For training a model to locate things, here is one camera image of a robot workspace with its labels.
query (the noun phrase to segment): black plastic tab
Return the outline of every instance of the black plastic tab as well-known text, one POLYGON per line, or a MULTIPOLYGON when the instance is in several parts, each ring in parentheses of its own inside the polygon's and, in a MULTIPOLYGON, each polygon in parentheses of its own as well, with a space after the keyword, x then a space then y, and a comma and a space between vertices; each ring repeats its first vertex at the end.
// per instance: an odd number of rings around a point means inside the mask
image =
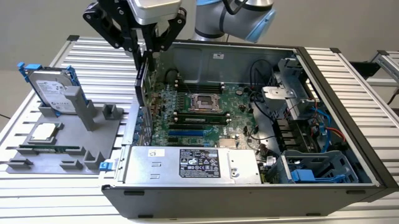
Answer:
POLYGON ((142 196, 143 191, 142 190, 125 190, 123 195, 125 196, 142 196))
POLYGON ((346 190, 348 195, 364 195, 365 191, 364 190, 346 190))
POLYGON ((153 215, 137 215, 137 218, 153 218, 153 215))
POLYGON ((341 51, 340 51, 337 48, 329 48, 329 50, 330 50, 332 53, 334 53, 334 54, 340 54, 340 53, 341 53, 341 51))
POLYGON ((66 41, 77 41, 79 38, 78 35, 69 35, 69 37, 66 38, 66 41))
POLYGON ((382 55, 382 56, 389 56, 389 54, 384 50, 377 50, 376 52, 378 52, 378 54, 382 55))
POLYGON ((305 216, 321 216, 320 213, 306 213, 305 216))

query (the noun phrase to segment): blue plastic clip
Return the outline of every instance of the blue plastic clip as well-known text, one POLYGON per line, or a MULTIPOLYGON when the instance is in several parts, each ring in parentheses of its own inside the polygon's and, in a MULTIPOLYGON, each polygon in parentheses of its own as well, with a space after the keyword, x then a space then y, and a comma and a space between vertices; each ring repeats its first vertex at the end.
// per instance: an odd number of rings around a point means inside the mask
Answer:
POLYGON ((26 67, 23 67, 23 65, 25 65, 23 62, 17 63, 18 72, 22 75, 22 77, 25 79, 25 82, 30 84, 31 89, 33 89, 33 91, 34 91, 34 93, 35 93, 35 95, 37 95, 37 97, 38 97, 42 105, 46 106, 46 104, 43 103, 43 100, 41 99, 41 97, 39 97, 39 95, 38 95, 38 93, 35 91, 35 88, 34 88, 34 86, 33 86, 33 84, 31 84, 31 82, 29 80, 27 74, 25 72, 25 70, 39 70, 41 69, 41 65, 39 64, 27 64, 26 67))
POLYGON ((111 171, 111 166, 113 166, 113 163, 110 163, 110 162, 101 162, 98 170, 99 171, 111 171))

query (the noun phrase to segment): black cable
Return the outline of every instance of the black cable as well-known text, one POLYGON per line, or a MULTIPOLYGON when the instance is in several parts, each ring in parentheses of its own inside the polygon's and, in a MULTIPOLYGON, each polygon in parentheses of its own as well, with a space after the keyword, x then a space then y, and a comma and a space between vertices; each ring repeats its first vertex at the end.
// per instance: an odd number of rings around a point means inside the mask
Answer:
POLYGON ((273 66, 272 66, 272 64, 269 63, 269 61, 265 60, 265 59, 257 59, 256 61, 253 61, 252 65, 250 65, 250 68, 249 68, 249 87, 252 87, 252 70, 253 70, 253 66, 254 66, 254 64, 256 64, 257 62, 260 62, 260 61, 262 61, 262 62, 266 63, 266 65, 268 65, 268 67, 269 67, 269 70, 270 70, 270 76, 273 75, 273 66))
POLYGON ((252 128, 252 130, 249 131, 249 135, 248 135, 253 140, 265 140, 265 139, 269 139, 269 138, 273 138, 273 137, 274 137, 274 135, 272 135, 272 136, 268 136, 266 138, 256 139, 256 138, 253 138, 253 136, 252 136, 252 132, 253 132, 253 128, 252 128))
POLYGON ((5 116, 5 115, 2 115, 2 114, 0 114, 0 116, 3 117, 3 118, 6 118, 6 119, 10 119, 10 117, 7 117, 7 116, 5 116))
POLYGON ((392 95, 392 97, 390 97, 389 101, 386 102, 386 104, 388 104, 388 105, 392 103, 392 101, 393 101, 394 97, 396 97, 396 94, 393 94, 393 95, 392 95))
POLYGON ((166 83, 166 76, 168 76, 168 73, 170 71, 174 71, 176 73, 178 73, 178 70, 174 69, 174 68, 168 68, 168 70, 164 72, 164 78, 162 78, 162 83, 166 83))
POLYGON ((264 113, 264 111, 260 109, 260 107, 258 107, 258 105, 257 105, 257 103, 256 103, 256 99, 253 99, 253 104, 254 104, 257 110, 262 113, 262 115, 269 119, 269 121, 270 121, 272 124, 273 124, 273 123, 274 123, 273 118, 272 118, 266 113, 264 113))
POLYGON ((246 1, 248 0, 242 0, 242 2, 237 5, 236 9, 232 11, 228 0, 222 0, 222 4, 224 4, 225 11, 228 12, 228 14, 230 14, 230 15, 237 14, 238 10, 241 9, 241 7, 246 3, 246 1))

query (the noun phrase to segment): metal bracket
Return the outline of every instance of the metal bracket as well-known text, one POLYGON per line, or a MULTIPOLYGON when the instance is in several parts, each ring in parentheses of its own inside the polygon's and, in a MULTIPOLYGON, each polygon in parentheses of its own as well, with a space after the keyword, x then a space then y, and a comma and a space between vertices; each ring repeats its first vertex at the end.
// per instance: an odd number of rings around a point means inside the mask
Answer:
POLYGON ((264 97, 268 99, 288 99, 296 98, 294 91, 280 87, 265 86, 261 88, 264 97))

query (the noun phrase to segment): power supply label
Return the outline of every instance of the power supply label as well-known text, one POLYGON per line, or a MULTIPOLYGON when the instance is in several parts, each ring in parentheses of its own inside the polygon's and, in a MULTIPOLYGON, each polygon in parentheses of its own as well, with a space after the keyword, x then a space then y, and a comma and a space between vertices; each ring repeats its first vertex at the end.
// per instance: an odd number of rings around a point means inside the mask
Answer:
POLYGON ((178 175, 182 178, 220 178, 217 150, 180 149, 178 175))

